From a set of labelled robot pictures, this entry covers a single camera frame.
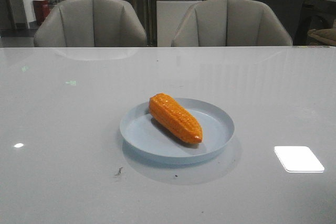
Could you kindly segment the orange toy corn cob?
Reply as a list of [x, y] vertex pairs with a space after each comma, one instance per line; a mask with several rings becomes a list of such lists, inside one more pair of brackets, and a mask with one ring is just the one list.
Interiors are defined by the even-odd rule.
[[189, 144], [203, 141], [203, 130], [198, 120], [171, 96], [159, 93], [151, 97], [149, 112], [181, 141]]

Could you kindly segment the right beige upholstered chair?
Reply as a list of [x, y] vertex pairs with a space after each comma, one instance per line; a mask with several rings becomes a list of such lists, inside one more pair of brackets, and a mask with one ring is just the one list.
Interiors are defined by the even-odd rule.
[[173, 47], [291, 46], [276, 14], [254, 0], [206, 0], [192, 5], [171, 42]]

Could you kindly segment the beige upholstered chair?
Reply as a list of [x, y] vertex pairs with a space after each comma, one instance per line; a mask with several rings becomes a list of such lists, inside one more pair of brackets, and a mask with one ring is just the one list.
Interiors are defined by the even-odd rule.
[[254, 0], [206, 0], [192, 5], [171, 42], [173, 47], [291, 46], [276, 14]]
[[66, 0], [34, 35], [35, 47], [145, 47], [146, 32], [123, 0]]

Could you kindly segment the left beige upholstered chair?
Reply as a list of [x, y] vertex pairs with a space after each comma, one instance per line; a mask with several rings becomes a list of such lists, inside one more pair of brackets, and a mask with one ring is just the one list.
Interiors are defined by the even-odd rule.
[[146, 32], [123, 0], [66, 0], [34, 35], [35, 47], [145, 47]]

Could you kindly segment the red trash bin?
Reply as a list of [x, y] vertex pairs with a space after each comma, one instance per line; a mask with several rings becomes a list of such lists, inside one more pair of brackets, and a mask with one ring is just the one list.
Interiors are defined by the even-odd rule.
[[33, 0], [33, 7], [36, 17], [37, 25], [41, 25], [42, 22], [50, 13], [49, 5], [47, 0]]

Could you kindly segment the dark side chair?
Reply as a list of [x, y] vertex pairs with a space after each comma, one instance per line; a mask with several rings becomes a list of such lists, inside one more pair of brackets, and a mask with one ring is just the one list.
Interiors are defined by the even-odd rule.
[[295, 33], [294, 45], [307, 45], [313, 39], [308, 35], [312, 29], [326, 30], [335, 28], [335, 0], [304, 0]]

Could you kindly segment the beige cushion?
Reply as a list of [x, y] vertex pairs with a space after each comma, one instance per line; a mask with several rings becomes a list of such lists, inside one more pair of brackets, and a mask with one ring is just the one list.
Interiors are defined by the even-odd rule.
[[307, 35], [312, 45], [335, 46], [335, 28], [311, 29]]

